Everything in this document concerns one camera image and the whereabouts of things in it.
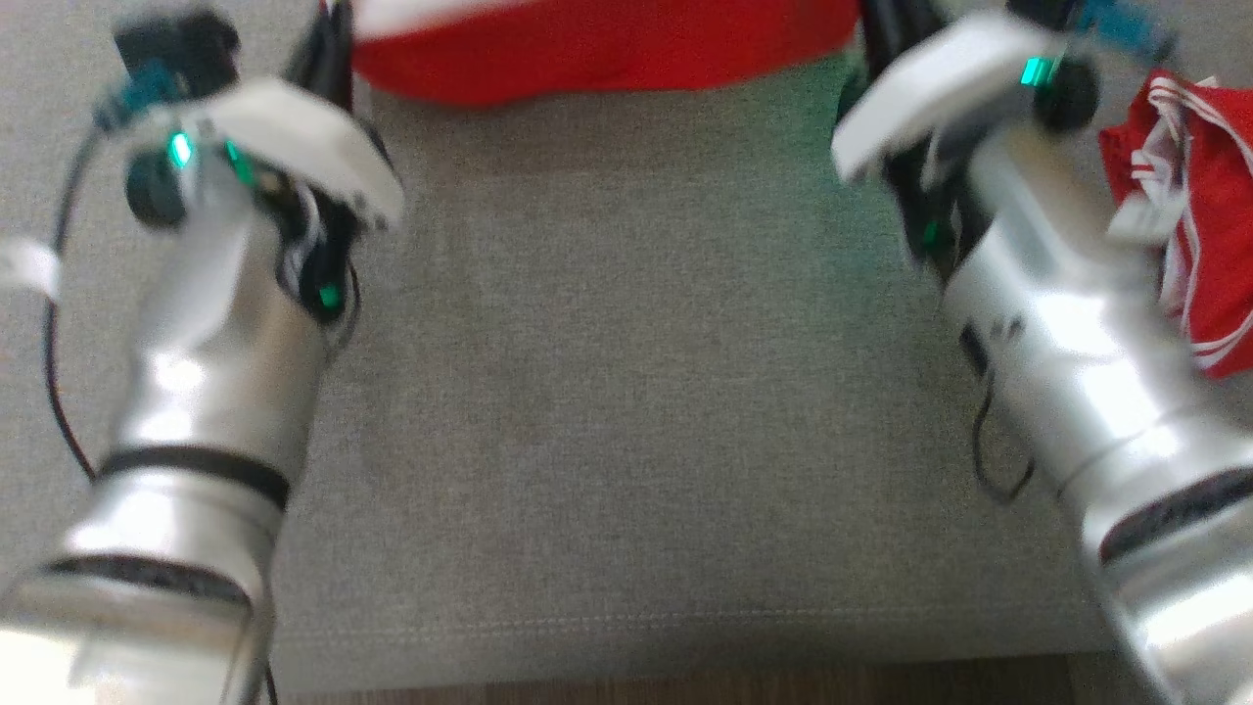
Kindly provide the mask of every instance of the red garment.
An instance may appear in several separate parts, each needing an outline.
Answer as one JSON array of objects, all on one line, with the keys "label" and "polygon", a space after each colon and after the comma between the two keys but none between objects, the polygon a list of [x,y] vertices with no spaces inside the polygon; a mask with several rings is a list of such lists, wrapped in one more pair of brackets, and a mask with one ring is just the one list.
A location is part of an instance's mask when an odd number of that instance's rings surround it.
[{"label": "red garment", "polygon": [[1100,135],[1115,198],[1180,188],[1163,302],[1212,378],[1253,369],[1253,91],[1149,76],[1126,124]]},{"label": "red garment", "polygon": [[[357,14],[371,3],[356,0]],[[355,68],[391,93],[490,105],[545,93],[698,89],[843,46],[853,0],[530,0],[358,36]]]}]

